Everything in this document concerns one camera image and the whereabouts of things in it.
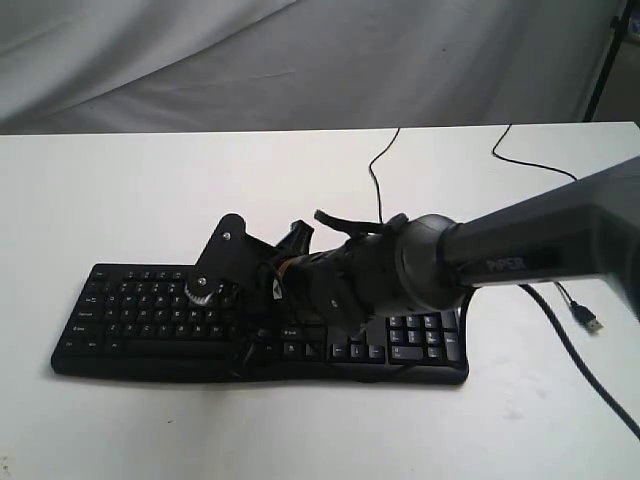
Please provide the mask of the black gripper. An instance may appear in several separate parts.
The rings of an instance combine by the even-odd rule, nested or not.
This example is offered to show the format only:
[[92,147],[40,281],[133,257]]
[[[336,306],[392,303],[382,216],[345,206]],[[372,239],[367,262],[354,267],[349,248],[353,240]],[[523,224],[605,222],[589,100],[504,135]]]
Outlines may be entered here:
[[246,231],[238,214],[221,218],[198,260],[188,270],[185,294],[198,306],[230,308],[227,367],[232,380],[244,381],[270,362],[273,332],[286,326],[315,325],[315,315],[284,287],[278,271],[284,260],[307,254],[314,229],[293,222],[276,245]]

